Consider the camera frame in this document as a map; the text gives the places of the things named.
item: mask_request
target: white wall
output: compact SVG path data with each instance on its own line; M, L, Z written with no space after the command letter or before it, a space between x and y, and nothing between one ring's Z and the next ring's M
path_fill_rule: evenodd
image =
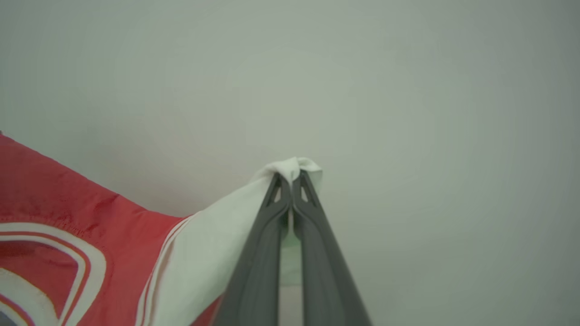
M179 216L311 157L376 325L578 325L578 4L2 0L0 129Z

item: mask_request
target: white towel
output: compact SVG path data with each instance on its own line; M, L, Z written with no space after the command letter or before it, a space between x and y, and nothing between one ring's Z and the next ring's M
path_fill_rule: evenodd
M250 183L187 218L179 233L168 241L152 276L143 325L190 325L226 288L245 240L262 204L272 176L278 172L292 184L300 170L309 172L315 189L322 169L307 158L291 158L266 165ZM283 248L282 255L293 253ZM281 283L300 280L292 266L283 266Z

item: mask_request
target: red cloth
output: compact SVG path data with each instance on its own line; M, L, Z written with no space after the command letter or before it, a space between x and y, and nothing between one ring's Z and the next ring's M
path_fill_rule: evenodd
M181 220L0 135L0 295L28 314L22 318L39 316L14 303L2 277L20 277L46 295L63 325L140 325L139 300Z

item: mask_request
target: white curved stripe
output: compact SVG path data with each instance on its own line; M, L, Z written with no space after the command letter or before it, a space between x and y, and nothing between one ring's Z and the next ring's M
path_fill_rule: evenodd
M81 281L82 281L82 276L85 274L85 261L82 259L82 257L77 254L76 252L74 252L71 248L64 246L54 240L45 238L45 237L40 237L40 236L0 236L0 241L32 241L32 242L40 242L42 244L45 245L49 245L51 247L54 247L66 254L68 254L69 256L71 256L78 265L77 268L77 275L74 278L74 282L72 282L72 287L71 287L71 291L68 295L67 301L64 304L64 308L62 313L60 314L60 320L57 323L58 326L62 325L63 322L63 318L67 315L71 304L73 302L73 299L75 297L75 295L78 292L78 288L81 285ZM0 293L2 295L5 295L7 298L9 298L10 300L12 300L12 298L10 298L8 295L6 295L4 293L4 289L0 290ZM34 298L29 298L30 302L34 302ZM28 306L21 306L22 309L24 311L26 311L26 313L30 313L28 311L29 307Z
M196 214L184 218L181 222L176 224L176 226L174 226L168 233L167 238L163 242L163 245L161 246L161 251L159 253L159 257L157 257L155 267L153 268L153 272L149 276L149 279L147 280L147 283L143 288L143 292L141 293L141 297L139 298L139 303L137 306L137 319L135 321L136 326L149 325L152 310L151 305L153 304L153 295L155 294L155 287L157 286L157 281L159 279L160 272L159 269L161 267L161 262L163 261L165 255L167 254L169 245L171 245L171 243L173 242L175 237L179 234L179 232L183 230L185 225L187 225Z
M16 326L28 326L26 321L24 321L16 311L12 310L10 306L5 305L3 302L0 302L0 311L5 314L8 319L12 320Z
M72 246L76 247L80 251L82 251L90 262L90 270L89 276L86 280L86 284L83 289L80 289L81 294L78 298L77 304L71 307L71 304L74 300L75 294L79 291L79 285L82 280L82 276L85 272L85 263L84 260L72 249L67 246L61 245L60 243L50 240L48 238L42 238L37 236L0 236L0 241L7 241L6 238L11 238L8 241L16 241L16 240L30 240L41 242L44 244L48 244L52 247L55 247L67 254L69 254L73 259L77 261L78 264L78 271L77 276L75 277L75 281L72 285L70 294L68 295L67 302L65 304L65 309L68 311L72 309L71 314L66 322L66 326L74 326L78 324L81 320L82 316L85 315L86 311L92 305L93 301L97 297L101 289L101 285L103 284L103 280L105 277L105 272L107 270L107 261L100 250L95 248L93 245L90 245L88 242L80 239L66 231L57 229L52 226L47 226L44 224L36 224L36 223L3 223L1 224L2 232L38 232L42 234L48 234L50 236L59 238L64 242L71 244ZM63 318L65 318L66 314L63 310L61 314L61 320L59 321L59 326L62 325Z
M26 311L35 325L53 326L58 323L55 307L39 288L17 274L0 268L0 292Z

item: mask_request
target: white stripe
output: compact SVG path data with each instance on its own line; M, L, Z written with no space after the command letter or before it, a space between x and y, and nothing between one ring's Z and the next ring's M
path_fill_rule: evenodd
M155 294L155 286L157 285L157 280L159 279L159 272L161 267L161 262L163 261L165 255L167 254L167 250L175 237L181 232L181 230L189 223L189 221L197 215L191 215L187 218L184 218L181 222L179 222L176 226L174 226L171 231L168 233L167 238L163 242L163 246L161 247L161 252L159 253L159 257L157 257L157 261L155 263L155 267L153 268L153 272L149 276L145 287L143 288L143 292L141 293L141 297L139 298L139 304L137 306L137 319L135 321L136 326L141 326L141 321L144 318L142 323L143 326L149 325L150 318L151 318L151 311L152 311L152 304L153 304L153 295Z
M26 321L24 321L16 311L12 310L10 306L5 305L3 302L0 302L0 311L3 312L8 319L12 320L16 326L28 326Z
M75 298L77 291L79 291L79 286L82 277L85 272L85 262L84 260L72 249L67 246L61 245L60 243L50 240L48 238L39 236L0 236L0 241L18 241L18 240L28 240L36 241L55 247L69 254L78 264L77 276L72 284L71 291L68 295L66 304L64 306L63 312L60 316L58 325L61 326L63 319L69 309L72 309L70 317L66 323L66 326L73 326L78 324L82 316L85 315L86 311L92 305L94 299L97 297L101 289L101 285L104 280L105 271L107 270L107 261L102 252L97 248L90 245L88 242L80 239L66 231L57 229L52 226L47 226L44 224L36 223L3 223L0 224L0 230L2 232L37 232L42 234L48 234L50 236L61 239L72 246L76 247L82 251L90 262L89 276L86 280L86 284L83 289L80 289L81 294L77 301L77 304L71 307L72 302Z
M61 326L62 325L62 321L63 318L67 315L68 310L70 309L70 306L73 302L73 299L75 297L75 295L77 294L78 288L81 285L81 281L82 281L82 276L85 274L85 261L81 258L80 255L78 255L76 252L74 252L72 249L70 249L67 246L61 245L60 243L45 238L45 237L39 237L39 236L0 236L0 241L33 241L33 242L40 242L42 244L45 245L49 245L51 247L54 247L66 254L68 254L69 256L71 256L78 265L77 268L77 275L74 278L74 282L72 282L72 287L71 287L71 291L70 294L68 295L67 301L64 304L64 308L62 313L60 314L60 320L57 323L57 325ZM7 298L9 298L10 300L12 300L12 298L10 296L8 296L5 293L5 289L1 289L0 293L5 295ZM34 302L34 298L29 298L30 302ZM29 306L21 306L22 309L24 311L26 311L26 313L30 314L31 312L28 311L30 309Z
M0 292L26 311L36 326L58 323L55 307L39 288L17 274L0 268Z

